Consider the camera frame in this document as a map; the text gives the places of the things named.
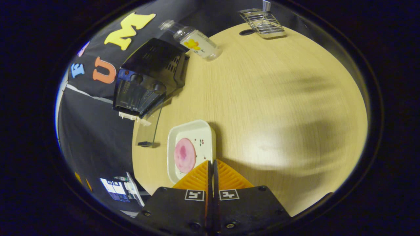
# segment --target wooden table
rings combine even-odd
[[[215,61],[192,54],[182,91],[163,107],[155,142],[135,144],[135,178],[153,194],[172,187],[166,167],[168,133],[197,119],[216,132],[217,158],[255,186],[267,185],[293,216],[348,177],[364,147],[367,115],[344,66],[321,46],[285,28],[266,40],[240,24],[211,39],[223,49]]]

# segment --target square plate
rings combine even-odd
[[[176,184],[186,173],[182,173],[175,165],[174,152],[179,140],[187,138],[194,145],[196,160],[195,166],[206,160],[213,162],[216,155],[216,135],[210,125],[203,120],[191,121],[173,127],[168,135],[168,176]]]

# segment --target ham slice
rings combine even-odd
[[[195,166],[195,149],[194,145],[187,138],[183,138],[178,141],[175,146],[175,152],[173,154],[175,159],[176,167],[182,173],[188,173]]]

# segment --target toaster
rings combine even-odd
[[[189,56],[177,46],[152,38],[119,68],[113,108],[143,118],[185,84]]]

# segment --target wire dish rack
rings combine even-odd
[[[253,8],[241,10],[239,15],[263,38],[285,36],[286,33],[270,11]]]

